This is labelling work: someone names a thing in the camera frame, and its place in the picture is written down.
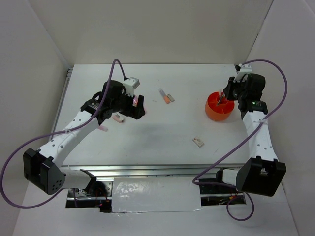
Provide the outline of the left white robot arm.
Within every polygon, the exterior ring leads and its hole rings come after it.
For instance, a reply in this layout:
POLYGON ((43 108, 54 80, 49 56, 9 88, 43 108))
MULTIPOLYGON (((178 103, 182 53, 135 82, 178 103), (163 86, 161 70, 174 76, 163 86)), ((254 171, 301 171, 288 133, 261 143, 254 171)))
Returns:
POLYGON ((53 195, 60 189, 78 188, 86 196, 97 191, 96 177, 90 172, 79 170, 62 171, 60 168, 67 156, 91 132, 111 118, 113 113, 140 119, 145 115, 144 96, 135 96, 140 81, 134 77, 123 82, 104 83, 103 90, 84 103, 76 117, 48 143, 23 154, 24 177, 26 180, 53 195))

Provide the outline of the pink glue bottle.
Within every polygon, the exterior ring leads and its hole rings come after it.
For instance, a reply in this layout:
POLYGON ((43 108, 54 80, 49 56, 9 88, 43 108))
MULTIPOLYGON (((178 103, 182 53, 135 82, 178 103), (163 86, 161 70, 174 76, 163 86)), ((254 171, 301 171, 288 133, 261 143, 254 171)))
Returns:
POLYGON ((134 99, 133 99, 133 106, 137 107, 137 103, 138 103, 138 98, 134 97, 134 99))

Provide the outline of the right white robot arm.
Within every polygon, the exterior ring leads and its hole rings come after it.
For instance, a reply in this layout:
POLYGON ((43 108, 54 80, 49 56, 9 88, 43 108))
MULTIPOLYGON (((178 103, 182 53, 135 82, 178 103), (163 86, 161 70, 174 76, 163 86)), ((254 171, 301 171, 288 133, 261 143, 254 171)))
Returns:
POLYGON ((241 119, 249 138, 249 159, 240 170, 224 169, 215 180, 221 193, 231 186, 242 192, 272 197, 280 185, 286 165, 280 162, 272 148, 268 128, 268 108, 261 101, 265 78, 258 74, 230 77, 223 89, 228 101, 237 101, 241 119))

